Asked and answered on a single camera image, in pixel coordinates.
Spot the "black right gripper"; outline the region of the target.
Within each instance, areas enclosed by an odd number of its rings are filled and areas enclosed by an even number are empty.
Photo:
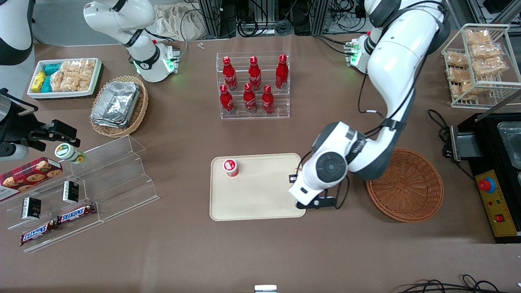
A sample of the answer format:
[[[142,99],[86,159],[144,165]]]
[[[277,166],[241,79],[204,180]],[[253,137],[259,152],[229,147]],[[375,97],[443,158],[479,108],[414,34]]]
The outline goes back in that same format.
[[[45,150],[46,144],[40,142],[39,138],[29,138],[31,132],[40,130],[44,123],[39,122],[33,113],[21,116],[20,113],[26,109],[15,103],[15,100],[17,98],[10,95],[6,88],[1,89],[1,150],[13,150],[14,144]],[[77,138],[77,129],[57,119],[47,124],[47,131],[59,137],[45,137],[46,141],[63,142],[75,148],[81,145],[81,140]]]

